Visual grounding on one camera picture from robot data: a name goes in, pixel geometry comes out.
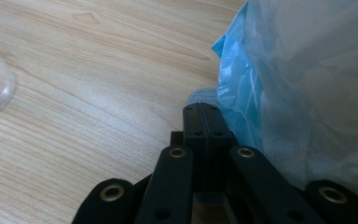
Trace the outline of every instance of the wood grain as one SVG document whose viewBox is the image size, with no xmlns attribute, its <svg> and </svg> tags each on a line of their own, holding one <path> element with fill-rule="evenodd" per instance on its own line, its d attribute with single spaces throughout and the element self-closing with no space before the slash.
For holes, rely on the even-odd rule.
<svg viewBox="0 0 358 224">
<path fill-rule="evenodd" d="M 0 1 L 17 79 L 0 112 L 0 223 L 70 223 L 99 182 L 149 175 L 243 1 Z M 195 223 L 202 223 L 196 218 Z"/>
</svg>

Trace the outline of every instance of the light wood tabletop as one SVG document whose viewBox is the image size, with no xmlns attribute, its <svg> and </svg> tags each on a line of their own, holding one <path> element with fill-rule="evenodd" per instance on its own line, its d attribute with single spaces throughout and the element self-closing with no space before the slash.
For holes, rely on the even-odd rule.
<svg viewBox="0 0 358 224">
<path fill-rule="evenodd" d="M 0 223 L 70 223 L 101 181 L 151 174 L 188 95 L 215 86 L 211 45 L 243 2 L 0 1 L 17 79 L 0 112 Z"/>
</svg>

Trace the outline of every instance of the blue plastic wrapper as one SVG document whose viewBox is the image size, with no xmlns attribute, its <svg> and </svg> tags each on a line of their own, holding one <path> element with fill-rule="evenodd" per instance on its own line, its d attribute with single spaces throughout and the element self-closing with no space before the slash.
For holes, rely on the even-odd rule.
<svg viewBox="0 0 358 224">
<path fill-rule="evenodd" d="M 300 189 L 329 179 L 358 195 L 358 1 L 249 0 L 213 50 L 240 144 Z"/>
</svg>

